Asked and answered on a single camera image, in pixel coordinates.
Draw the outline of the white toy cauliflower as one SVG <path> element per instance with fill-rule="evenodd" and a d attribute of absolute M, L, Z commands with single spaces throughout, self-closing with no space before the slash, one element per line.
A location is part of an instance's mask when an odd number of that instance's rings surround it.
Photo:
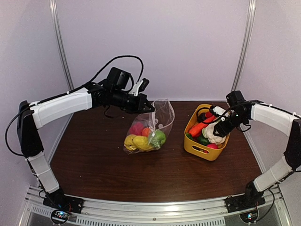
<path fill-rule="evenodd" d="M 226 137 L 220 137 L 220 136 L 214 135 L 214 126 L 216 124 L 217 123 L 209 124 L 207 127 L 202 129 L 202 135 L 205 138 L 207 138 L 210 143 L 219 145 L 219 144 L 222 144 L 226 140 Z"/>

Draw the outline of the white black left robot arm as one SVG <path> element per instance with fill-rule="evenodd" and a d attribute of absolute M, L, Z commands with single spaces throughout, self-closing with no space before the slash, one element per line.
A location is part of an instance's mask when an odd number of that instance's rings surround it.
<path fill-rule="evenodd" d="M 76 91 L 38 102 L 20 103 L 17 135 L 21 152 L 46 193 L 50 194 L 49 201 L 57 209 L 65 208 L 68 200 L 59 192 L 60 185 L 45 158 L 38 129 L 69 114 L 100 106 L 116 106 L 130 114 L 154 112 L 154 106 L 142 93 L 149 80 L 143 79 L 137 82 L 132 90 L 126 91 L 126 85 L 131 77 L 130 73 L 113 67 L 107 78 L 99 83 L 88 82 Z"/>

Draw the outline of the orange toy pumpkin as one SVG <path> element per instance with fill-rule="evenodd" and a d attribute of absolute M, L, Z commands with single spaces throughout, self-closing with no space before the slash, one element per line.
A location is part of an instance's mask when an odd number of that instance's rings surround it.
<path fill-rule="evenodd" d="M 152 130 L 148 127 L 144 128 L 142 130 L 142 136 L 144 136 L 144 137 L 148 137 L 151 133 L 152 133 Z"/>

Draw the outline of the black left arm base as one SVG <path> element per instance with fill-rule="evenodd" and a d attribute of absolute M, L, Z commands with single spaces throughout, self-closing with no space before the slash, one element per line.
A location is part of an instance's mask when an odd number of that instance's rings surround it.
<path fill-rule="evenodd" d="M 59 195 L 57 197 L 46 196 L 43 201 L 43 205 L 51 208 L 63 210 L 68 213 L 80 214 L 83 208 L 84 200 L 67 195 Z"/>

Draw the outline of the green toy apple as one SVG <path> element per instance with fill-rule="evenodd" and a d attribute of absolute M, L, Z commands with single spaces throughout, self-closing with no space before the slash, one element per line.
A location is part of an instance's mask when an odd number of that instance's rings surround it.
<path fill-rule="evenodd" d="M 163 131 L 157 130 L 154 137 L 151 140 L 151 143 L 154 146 L 161 147 L 166 142 L 166 135 Z"/>

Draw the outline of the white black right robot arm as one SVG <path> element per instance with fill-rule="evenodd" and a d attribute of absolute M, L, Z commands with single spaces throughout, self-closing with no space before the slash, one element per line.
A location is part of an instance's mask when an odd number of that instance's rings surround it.
<path fill-rule="evenodd" d="M 271 186 L 283 182 L 288 176 L 301 167 L 301 117 L 296 113 L 277 108 L 260 101 L 238 100 L 230 103 L 231 113 L 221 114 L 214 123 L 212 135 L 222 138 L 234 128 L 249 121 L 270 127 L 269 130 L 282 135 L 281 141 L 286 141 L 284 153 L 280 160 L 249 183 L 246 194 L 241 197 L 241 204 L 250 208 L 259 200 L 259 193 Z"/>

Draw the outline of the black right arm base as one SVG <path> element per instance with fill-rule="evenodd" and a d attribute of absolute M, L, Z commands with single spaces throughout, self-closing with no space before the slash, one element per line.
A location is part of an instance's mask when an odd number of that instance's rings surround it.
<path fill-rule="evenodd" d="M 228 196 L 224 201 L 228 213 L 255 208 L 258 205 L 265 204 L 263 198 L 264 191 L 259 191 L 254 181 L 245 186 L 245 193 L 238 196 Z"/>

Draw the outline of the clear zip top bag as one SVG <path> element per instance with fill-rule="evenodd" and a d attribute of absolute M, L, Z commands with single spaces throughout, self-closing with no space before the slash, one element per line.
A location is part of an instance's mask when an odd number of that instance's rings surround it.
<path fill-rule="evenodd" d="M 157 99 L 151 105 L 155 111 L 135 117 L 124 140 L 127 154 L 159 150 L 166 142 L 175 119 L 169 99 Z"/>

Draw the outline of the red toy bell pepper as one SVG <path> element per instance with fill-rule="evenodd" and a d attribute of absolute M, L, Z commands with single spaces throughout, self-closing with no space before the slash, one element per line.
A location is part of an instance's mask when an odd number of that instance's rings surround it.
<path fill-rule="evenodd" d="M 143 124 L 135 124 L 135 125 L 132 125 L 129 129 L 129 134 L 132 134 L 132 135 L 137 135 L 137 136 L 141 136 L 142 135 L 142 131 L 144 129 L 144 125 Z"/>

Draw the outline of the yellow toy bell pepper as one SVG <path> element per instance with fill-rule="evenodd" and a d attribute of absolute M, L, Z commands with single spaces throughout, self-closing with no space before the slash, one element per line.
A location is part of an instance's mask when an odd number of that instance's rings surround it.
<path fill-rule="evenodd" d="M 132 141 L 134 147 L 139 151 L 147 152 L 155 150 L 155 147 L 152 144 L 149 144 L 148 138 L 145 136 L 135 136 Z"/>

